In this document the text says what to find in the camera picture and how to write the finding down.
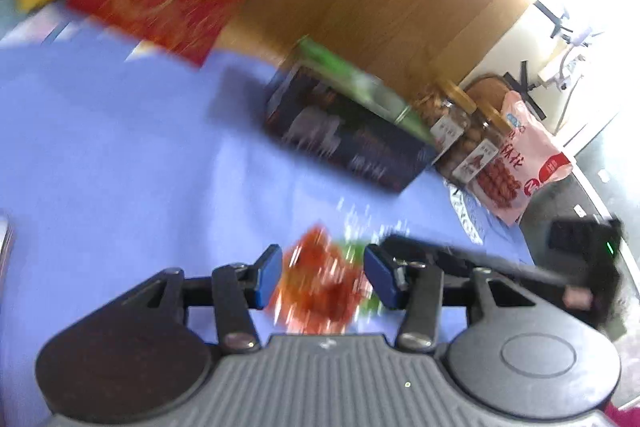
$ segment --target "pink object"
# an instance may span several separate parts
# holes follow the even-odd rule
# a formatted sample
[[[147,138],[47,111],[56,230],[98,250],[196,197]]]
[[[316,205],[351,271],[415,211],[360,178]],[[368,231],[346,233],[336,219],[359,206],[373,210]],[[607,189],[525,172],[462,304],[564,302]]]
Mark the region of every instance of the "pink object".
[[[512,225],[537,190],[566,178],[573,166],[517,92],[504,97],[502,116],[514,129],[469,188],[492,213]]]
[[[619,427],[640,427],[640,409],[638,407],[621,411],[609,403],[604,410],[604,414]]]

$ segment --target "white label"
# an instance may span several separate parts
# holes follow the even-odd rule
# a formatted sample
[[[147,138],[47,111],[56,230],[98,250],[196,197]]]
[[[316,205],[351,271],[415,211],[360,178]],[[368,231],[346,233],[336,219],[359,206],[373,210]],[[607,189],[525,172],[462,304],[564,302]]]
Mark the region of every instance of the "white label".
[[[433,127],[431,127],[431,134],[436,140],[436,146],[440,150],[434,162],[446,153],[449,147],[451,147],[464,132],[465,130],[448,116],[441,117]]]
[[[451,175],[461,183],[468,183],[478,172],[484,169],[498,153],[498,148],[489,140],[482,140],[480,145],[458,165]]]

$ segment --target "blue tablecloth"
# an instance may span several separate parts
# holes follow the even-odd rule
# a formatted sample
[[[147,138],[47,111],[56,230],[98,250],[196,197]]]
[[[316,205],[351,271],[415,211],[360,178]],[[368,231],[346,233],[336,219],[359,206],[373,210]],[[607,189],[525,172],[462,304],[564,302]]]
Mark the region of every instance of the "blue tablecloth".
[[[163,267],[190,277],[252,262],[317,222],[531,262],[517,227],[433,171],[393,195],[281,148],[262,130],[272,66],[226,52],[199,71],[163,55],[124,62],[134,45],[80,32],[0,50],[0,208],[15,229],[0,314],[8,427],[47,415],[33,371],[43,343]],[[271,317],[254,318],[265,342]],[[393,341],[399,319],[354,330]],[[190,326],[215,339],[210,310]],[[444,314],[445,340],[463,327],[463,312]]]

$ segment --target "plastic jar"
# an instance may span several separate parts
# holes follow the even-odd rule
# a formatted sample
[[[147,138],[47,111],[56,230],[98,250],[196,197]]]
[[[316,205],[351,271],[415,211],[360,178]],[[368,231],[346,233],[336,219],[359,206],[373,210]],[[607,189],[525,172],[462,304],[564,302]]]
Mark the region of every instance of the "plastic jar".
[[[412,103],[431,131],[438,156],[434,163],[464,134],[476,103],[458,86],[438,79],[426,86]]]
[[[463,136],[436,162],[436,169],[456,185],[466,185],[489,163],[511,132],[511,125],[486,100],[478,100]]]

